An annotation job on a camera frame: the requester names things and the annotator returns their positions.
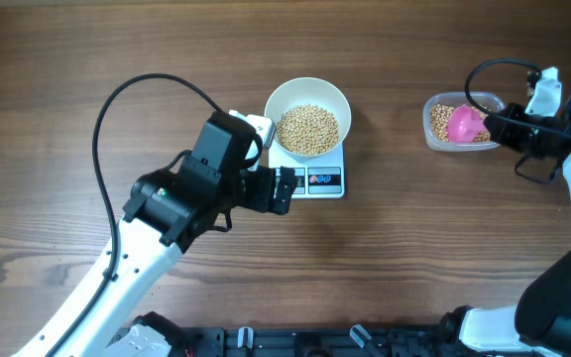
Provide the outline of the pink measuring scoop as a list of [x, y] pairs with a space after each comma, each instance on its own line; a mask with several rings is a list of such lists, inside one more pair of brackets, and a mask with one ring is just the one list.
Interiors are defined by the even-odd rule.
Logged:
[[452, 143], [473, 143], [486, 131], [482, 116], [468, 105], [456, 108], [447, 124], [447, 136]]

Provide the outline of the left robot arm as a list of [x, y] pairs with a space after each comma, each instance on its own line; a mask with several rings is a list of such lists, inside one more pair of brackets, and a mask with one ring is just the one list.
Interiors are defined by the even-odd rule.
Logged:
[[258, 164], [276, 136], [267, 117], [215, 111], [194, 148], [138, 178], [109, 243], [21, 356], [98, 356], [151, 286], [235, 207], [285, 215], [294, 171]]

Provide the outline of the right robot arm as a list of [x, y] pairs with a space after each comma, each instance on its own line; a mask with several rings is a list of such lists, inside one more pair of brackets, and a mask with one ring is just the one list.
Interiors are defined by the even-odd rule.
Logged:
[[[485, 120], [497, 143], [525, 160], [553, 158], [571, 200], [571, 94], [531, 65], [529, 102], [511, 103]], [[446, 313], [434, 333], [433, 350], [449, 356], [571, 356], [571, 248], [523, 292], [517, 305], [495, 309], [460, 306]]]

